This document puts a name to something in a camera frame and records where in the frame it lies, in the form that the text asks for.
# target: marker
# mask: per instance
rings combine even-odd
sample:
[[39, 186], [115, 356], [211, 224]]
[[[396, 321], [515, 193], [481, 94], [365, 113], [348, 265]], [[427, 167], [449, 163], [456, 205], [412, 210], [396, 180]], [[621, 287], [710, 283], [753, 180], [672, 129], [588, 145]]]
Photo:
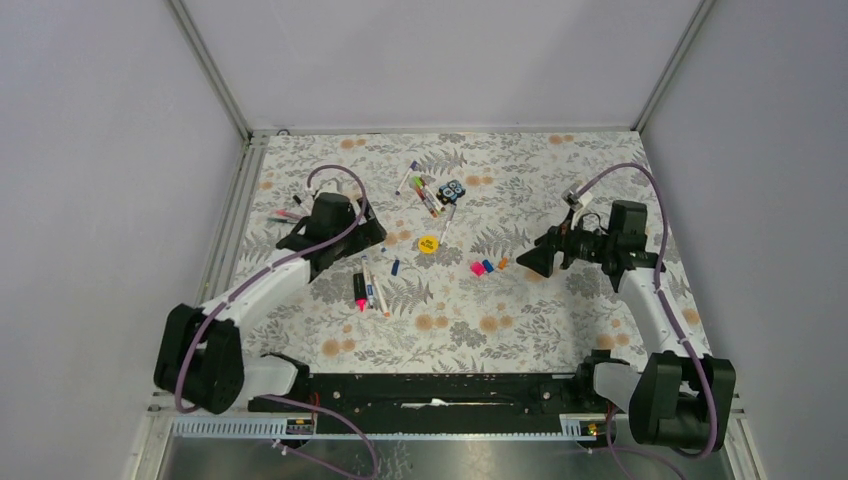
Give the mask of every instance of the marker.
[[403, 184], [406, 183], [406, 179], [409, 178], [409, 174], [412, 173], [412, 171], [415, 170], [415, 167], [417, 166], [418, 162], [416, 162], [415, 160], [413, 160], [412, 163], [409, 164], [409, 168], [406, 170], [406, 173], [403, 174], [403, 178], [400, 179], [400, 184], [398, 185], [397, 190], [395, 190], [395, 195], [400, 195], [400, 189], [403, 188]]
[[392, 314], [389, 313], [389, 309], [386, 308], [386, 294], [383, 293], [383, 288], [380, 287], [379, 283], [377, 283], [377, 276], [371, 275], [371, 279], [374, 282], [374, 287], [377, 289], [377, 296], [380, 297], [380, 308], [383, 310], [383, 316], [384, 317], [392, 316]]
[[368, 306], [377, 308], [377, 301], [374, 299], [374, 285], [371, 284], [371, 275], [368, 273], [368, 255], [362, 256], [362, 276], [365, 277], [365, 296], [368, 298]]
[[298, 215], [296, 213], [287, 212], [285, 210], [277, 210], [274, 213], [276, 213], [277, 215], [282, 215], [284, 217], [291, 218], [293, 220], [300, 220], [301, 218], [303, 218], [303, 215]]
[[308, 216], [308, 215], [312, 215], [312, 212], [310, 212], [310, 211], [309, 211], [309, 209], [308, 209], [308, 208], [306, 208], [306, 206], [303, 204], [303, 200], [301, 200], [301, 199], [300, 199], [300, 197], [298, 197], [297, 195], [295, 195], [295, 196], [293, 196], [292, 198], [294, 199], [294, 203], [296, 203], [298, 207], [302, 208], [302, 209], [303, 209], [303, 211], [304, 211], [304, 212], [306, 212], [306, 215], [307, 215], [307, 216]]
[[356, 300], [356, 305], [359, 306], [359, 311], [364, 312], [368, 300], [365, 293], [365, 276], [361, 273], [353, 274], [353, 298]]
[[445, 241], [445, 236], [448, 234], [448, 228], [450, 228], [450, 223], [453, 221], [453, 214], [456, 213], [456, 204], [453, 204], [453, 209], [451, 210], [451, 214], [448, 217], [448, 221], [445, 222], [445, 229], [442, 230], [442, 236], [439, 237], [439, 244]]
[[418, 177], [418, 181], [421, 182], [421, 188], [424, 189], [425, 192], [430, 196], [430, 201], [433, 202], [433, 205], [437, 206], [437, 210], [445, 211], [445, 206], [442, 205], [442, 202], [439, 201], [439, 197], [430, 190], [430, 186], [427, 185], [427, 182], [424, 181], [423, 178]]
[[439, 216], [439, 214], [438, 214], [438, 213], [436, 213], [436, 209], [435, 209], [435, 208], [433, 208], [433, 203], [432, 203], [432, 202], [430, 202], [430, 200], [429, 200], [429, 199], [427, 199], [427, 197], [426, 197], [426, 196], [424, 196], [424, 192], [422, 192], [422, 191], [421, 191], [421, 189], [420, 189], [420, 188], [418, 188], [417, 186], [415, 187], [415, 193], [417, 193], [417, 194], [418, 194], [418, 198], [420, 198], [420, 199], [421, 199], [421, 202], [422, 202], [422, 203], [424, 203], [424, 206], [425, 206], [425, 207], [427, 207], [427, 210], [429, 210], [429, 211], [430, 211], [430, 215], [432, 215], [432, 216], [433, 216], [433, 218], [438, 217], [438, 216]]
[[291, 218], [279, 218], [279, 217], [268, 217], [268, 221], [269, 222], [276, 222], [276, 223], [287, 223], [289, 225], [294, 225], [294, 224], [297, 223], [296, 221], [292, 220]]

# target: small toy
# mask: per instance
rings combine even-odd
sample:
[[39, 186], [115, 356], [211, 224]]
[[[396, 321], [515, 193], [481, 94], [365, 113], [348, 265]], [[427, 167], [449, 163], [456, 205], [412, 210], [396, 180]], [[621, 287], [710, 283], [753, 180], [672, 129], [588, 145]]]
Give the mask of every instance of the small toy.
[[471, 264], [471, 271], [474, 272], [474, 275], [481, 277], [484, 273], [486, 273], [486, 267], [484, 267], [480, 262], [474, 262]]
[[459, 183], [459, 180], [451, 180], [447, 184], [442, 185], [436, 194], [439, 197], [439, 201], [444, 205], [456, 203], [463, 195], [465, 195], [465, 187]]

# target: floral tablecloth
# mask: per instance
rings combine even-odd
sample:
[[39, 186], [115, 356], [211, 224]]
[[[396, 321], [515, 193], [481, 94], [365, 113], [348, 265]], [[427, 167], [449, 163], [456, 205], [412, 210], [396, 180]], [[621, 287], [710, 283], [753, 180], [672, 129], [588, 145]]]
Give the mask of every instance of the floral tablecloth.
[[[467, 189], [444, 244], [431, 255], [419, 251], [418, 239], [438, 237], [446, 216], [432, 218], [408, 187], [400, 197], [394, 194], [413, 160], [433, 186], [457, 179]], [[388, 231], [385, 252], [375, 246], [364, 253], [383, 285], [391, 316], [361, 313], [354, 304], [356, 256], [281, 300], [247, 336], [245, 348], [285, 353], [316, 372], [569, 372], [592, 348], [612, 349], [613, 356], [641, 368], [647, 357], [639, 332], [599, 266], [578, 261], [545, 279], [515, 263], [534, 238], [562, 221], [566, 207], [560, 196], [568, 186], [630, 161], [645, 163], [641, 140], [631, 132], [274, 137], [235, 281], [256, 269], [291, 228], [268, 222], [268, 215], [294, 210], [291, 198], [303, 196], [303, 180], [313, 168], [340, 164], [363, 179]], [[593, 210], [606, 223], [613, 200], [646, 203], [649, 250], [657, 251], [659, 212], [640, 175], [623, 170], [601, 181], [592, 190]], [[359, 195], [341, 172], [321, 172], [316, 182], [351, 198]], [[502, 271], [478, 278], [469, 269], [484, 259], [497, 265], [502, 257], [509, 258]], [[396, 258], [400, 271], [392, 276]], [[706, 344], [673, 239], [666, 264], [685, 321]]]

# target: purple cable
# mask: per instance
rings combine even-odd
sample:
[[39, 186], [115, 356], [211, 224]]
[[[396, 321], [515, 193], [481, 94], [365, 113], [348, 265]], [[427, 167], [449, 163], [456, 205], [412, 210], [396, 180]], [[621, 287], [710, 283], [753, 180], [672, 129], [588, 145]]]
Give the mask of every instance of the purple cable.
[[683, 471], [680, 470], [680, 468], [677, 467], [677, 465], [671, 463], [668, 459], [666, 459], [666, 458], [664, 458], [664, 457], [662, 457], [662, 456], [660, 456], [660, 455], [658, 455], [654, 452], [649, 452], [647, 450], [641, 450], [641, 449], [638, 449], [638, 448], [616, 447], [616, 446], [614, 446], [613, 443], [612, 443], [612, 419], [615, 418], [615, 414], [617, 412], [618, 412], [618, 407], [613, 407], [612, 410], [610, 410], [610, 413], [607, 415], [606, 424], [607, 424], [607, 445], [608, 445], [608, 447], [593, 448], [592, 449], [593, 451], [602, 451], [602, 452], [606, 451], [606, 452], [609, 452], [610, 454], [612, 454], [612, 458], [613, 458], [613, 460], [615, 460], [615, 463], [616, 463], [616, 465], [618, 465], [618, 468], [621, 469], [621, 471], [624, 473], [624, 475], [627, 478], [629, 478], [630, 480], [634, 480], [634, 478], [630, 475], [630, 472], [628, 472], [627, 469], [624, 468], [624, 464], [621, 463], [621, 459], [618, 457], [617, 452], [632, 453], [634, 455], [641, 455], [642, 457], [650, 458], [652, 460], [656, 460], [657, 462], [660, 462], [663, 465], [665, 465], [666, 467], [670, 468], [675, 474], [677, 474], [678, 477], [680, 477], [681, 480], [687, 480], [686, 474], [684, 474]]
[[337, 466], [335, 466], [335, 465], [333, 465], [329, 462], [321, 460], [320, 458], [317, 458], [317, 457], [313, 457], [312, 455], [309, 455], [308, 453], [303, 453], [300, 450], [295, 450], [295, 449], [289, 448], [289, 449], [285, 450], [286, 453], [292, 453], [294, 455], [297, 455], [300, 458], [305, 458], [306, 460], [309, 460], [310, 462], [317, 463], [318, 465], [321, 465], [322, 467], [324, 467], [328, 470], [332, 470], [332, 471], [338, 473], [339, 475], [344, 475], [346, 478], [353, 478], [355, 480], [373, 480], [374, 478], [377, 478], [377, 475], [380, 474], [380, 461], [377, 459], [377, 450], [374, 448], [374, 444], [371, 443], [371, 440], [369, 440], [368, 437], [365, 436], [365, 433], [362, 430], [360, 430], [359, 427], [357, 427], [356, 425], [354, 425], [353, 422], [351, 422], [350, 420], [345, 418], [344, 415], [336, 413], [336, 412], [334, 412], [334, 411], [332, 411], [328, 408], [319, 407], [317, 405], [310, 405], [308, 403], [302, 403], [302, 402], [298, 402], [296, 400], [290, 400], [288, 398], [278, 397], [276, 395], [262, 395], [259, 398], [264, 398], [265, 400], [271, 400], [272, 402], [279, 402], [279, 403], [284, 403], [284, 404], [287, 404], [287, 405], [292, 405], [292, 406], [295, 406], [295, 407], [298, 407], [298, 408], [304, 408], [304, 409], [307, 409], [307, 410], [312, 410], [313, 412], [324, 413], [324, 414], [329, 415], [329, 416], [335, 418], [336, 420], [344, 423], [348, 428], [353, 430], [354, 433], [359, 435], [359, 438], [361, 438], [363, 442], [365, 442], [365, 446], [368, 447], [368, 453], [371, 454], [371, 462], [373, 462], [374, 468], [371, 471], [371, 475], [361, 476], [361, 475], [356, 475], [356, 474], [353, 474], [353, 473], [350, 473], [350, 472], [346, 472], [346, 471], [342, 470], [341, 468], [339, 468], [339, 467], [337, 467]]
[[217, 307], [215, 307], [214, 310], [212, 310], [212, 312], [209, 313], [209, 315], [206, 316], [206, 318], [203, 320], [203, 323], [200, 324], [200, 328], [197, 329], [197, 333], [194, 335], [194, 338], [191, 339], [191, 343], [188, 346], [186, 355], [185, 357], [183, 357], [183, 363], [180, 366], [180, 373], [177, 376], [177, 385], [174, 388], [174, 403], [176, 404], [178, 412], [191, 413], [197, 411], [198, 409], [197, 406], [186, 407], [185, 405], [183, 405], [183, 388], [185, 387], [185, 379], [188, 375], [188, 367], [191, 364], [191, 359], [192, 357], [194, 357], [194, 353], [197, 351], [197, 346], [200, 344], [200, 339], [203, 337], [203, 334], [206, 333], [206, 330], [209, 328], [209, 325], [211, 325], [212, 321], [215, 320], [215, 318], [217, 318], [222, 311], [224, 311], [227, 305], [234, 302], [242, 293], [244, 293], [245, 290], [250, 288], [251, 285], [258, 282], [262, 277], [267, 275], [271, 271], [271, 268], [277, 268], [286, 262], [290, 262], [296, 258], [309, 255], [310, 253], [316, 250], [321, 250], [322, 248], [332, 245], [347, 236], [347, 234], [352, 232], [353, 229], [356, 228], [357, 225], [359, 225], [359, 221], [365, 215], [365, 209], [368, 205], [368, 199], [365, 196], [365, 185], [362, 183], [362, 180], [360, 180], [360, 178], [356, 176], [356, 174], [353, 173], [349, 168], [343, 167], [341, 165], [322, 165], [316, 168], [315, 170], [312, 170], [312, 172], [310, 172], [309, 175], [306, 177], [307, 188], [310, 187], [312, 183], [312, 177], [314, 177], [316, 173], [320, 172], [321, 170], [327, 169], [341, 170], [342, 172], [345, 172], [351, 177], [353, 177], [357, 185], [359, 185], [359, 190], [362, 192], [362, 208], [359, 209], [359, 213], [356, 215], [356, 218], [353, 220], [353, 223], [351, 223], [342, 233], [327, 240], [326, 242], [319, 243], [318, 245], [314, 245], [299, 252], [295, 252], [291, 255], [287, 255], [272, 263], [271, 267], [265, 267], [259, 270], [258, 272], [254, 273], [250, 278], [245, 280], [244, 283], [239, 285], [238, 288], [233, 290], [233, 292], [227, 297], [226, 301], [221, 302]]
[[695, 349], [692, 348], [692, 345], [686, 338], [686, 333], [683, 331], [683, 327], [680, 326], [680, 322], [678, 322], [677, 318], [675, 318], [674, 312], [671, 309], [671, 304], [669, 303], [668, 298], [666, 298], [665, 296], [665, 292], [663, 292], [660, 288], [660, 273], [662, 273], [662, 261], [663, 258], [665, 258], [665, 249], [668, 245], [668, 218], [665, 215], [665, 205], [663, 204], [662, 194], [660, 193], [657, 181], [656, 179], [654, 179], [654, 176], [651, 174], [650, 171], [648, 171], [647, 168], [643, 167], [642, 165], [639, 165], [638, 163], [620, 163], [618, 165], [613, 165], [612, 167], [599, 173], [595, 178], [586, 183], [586, 185], [577, 190], [576, 193], [577, 196], [580, 197], [581, 195], [586, 193], [590, 188], [595, 186], [595, 184], [598, 183], [601, 178], [621, 168], [635, 168], [636, 170], [639, 170], [640, 172], [645, 174], [645, 176], [648, 178], [648, 181], [651, 182], [651, 187], [653, 187], [654, 193], [657, 196], [657, 204], [659, 204], [660, 216], [662, 217], [663, 221], [663, 236], [662, 241], [660, 242], [660, 253], [657, 258], [657, 265], [654, 267], [654, 286], [657, 288], [657, 296], [660, 299], [660, 304], [663, 307], [663, 311], [665, 311], [666, 316], [671, 322], [671, 328], [674, 329], [674, 332], [677, 334], [677, 338], [681, 340], [680, 343], [683, 345], [683, 348], [686, 349], [686, 353], [689, 354], [689, 357], [692, 359], [692, 363], [695, 364], [695, 372], [698, 374], [698, 379], [701, 381], [701, 387], [704, 389], [704, 397], [707, 400], [707, 414], [710, 417], [710, 433], [709, 437], [707, 438], [707, 444], [704, 445], [703, 450], [698, 453], [688, 453], [680, 449], [675, 449], [675, 451], [688, 458], [702, 459], [712, 453], [713, 448], [715, 447], [716, 439], [718, 438], [718, 416], [716, 415], [713, 391], [710, 388], [709, 382], [707, 381], [707, 374], [706, 372], [704, 372], [704, 367], [701, 365], [701, 362], [698, 361], [698, 354], [695, 353]]

